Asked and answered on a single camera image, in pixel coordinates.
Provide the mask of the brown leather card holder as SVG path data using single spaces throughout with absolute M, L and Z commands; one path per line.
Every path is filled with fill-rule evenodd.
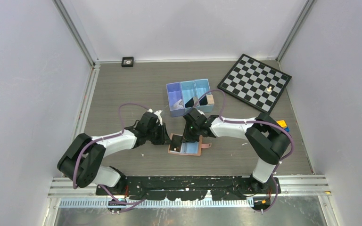
M 200 156 L 202 149 L 208 149 L 212 146 L 212 143 L 204 144 L 202 143 L 202 136 L 199 137 L 200 140 L 197 142 L 182 142 L 181 152 L 170 152 L 168 146 L 168 153 L 176 154 L 176 155 L 185 155 L 185 156 Z

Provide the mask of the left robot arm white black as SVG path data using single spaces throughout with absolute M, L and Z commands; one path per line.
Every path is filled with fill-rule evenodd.
M 106 186 L 115 195 L 125 191 L 125 175 L 114 167 L 105 167 L 102 160 L 114 153 L 131 150 L 150 142 L 153 145 L 170 143 L 161 111 L 146 111 L 134 125 L 103 137 L 76 136 L 57 164 L 57 169 L 70 178 L 75 187 L 90 184 Z

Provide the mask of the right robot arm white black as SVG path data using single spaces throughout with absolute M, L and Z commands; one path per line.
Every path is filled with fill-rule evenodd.
M 219 115 L 206 117 L 191 108 L 183 118 L 185 142 L 195 142 L 200 137 L 233 137 L 250 143 L 259 157 L 250 175 L 250 187 L 256 193 L 263 193 L 269 187 L 269 179 L 281 161 L 295 149 L 292 136 L 267 113 L 260 113 L 256 118 L 232 119 Z

